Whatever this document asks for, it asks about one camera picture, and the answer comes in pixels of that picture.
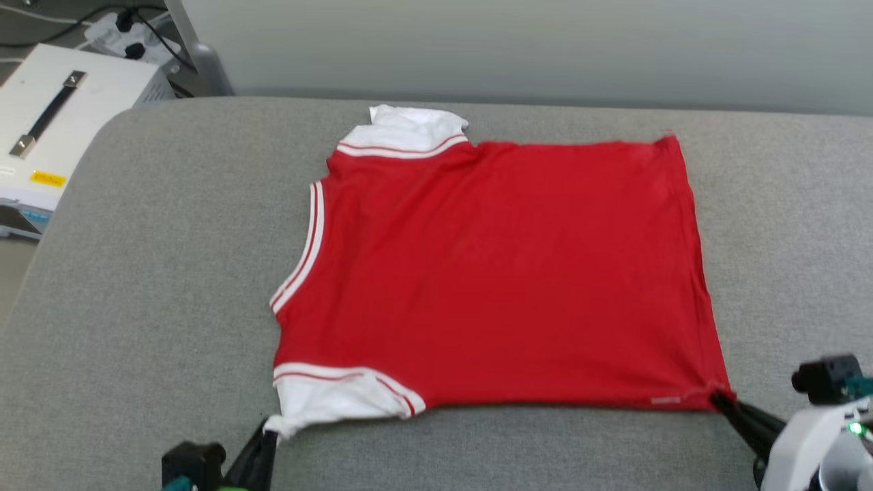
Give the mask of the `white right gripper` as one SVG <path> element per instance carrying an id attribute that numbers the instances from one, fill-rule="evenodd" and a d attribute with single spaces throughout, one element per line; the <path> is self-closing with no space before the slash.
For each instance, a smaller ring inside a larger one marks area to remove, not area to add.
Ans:
<path id="1" fill-rule="evenodd" d="M 870 490 L 871 398 L 811 405 L 788 422 L 717 389 L 714 404 L 740 438 L 766 463 L 760 490 Z"/>

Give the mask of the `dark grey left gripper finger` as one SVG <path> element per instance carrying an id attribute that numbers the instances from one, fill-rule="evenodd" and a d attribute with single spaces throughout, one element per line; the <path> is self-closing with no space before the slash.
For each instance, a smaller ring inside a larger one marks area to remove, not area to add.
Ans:
<path id="1" fill-rule="evenodd" d="M 262 486 L 271 487 L 276 451 L 280 435 L 274 431 L 264 431 L 262 435 Z"/>
<path id="2" fill-rule="evenodd" d="M 266 417 L 224 475 L 224 490 L 268 490 Z"/>

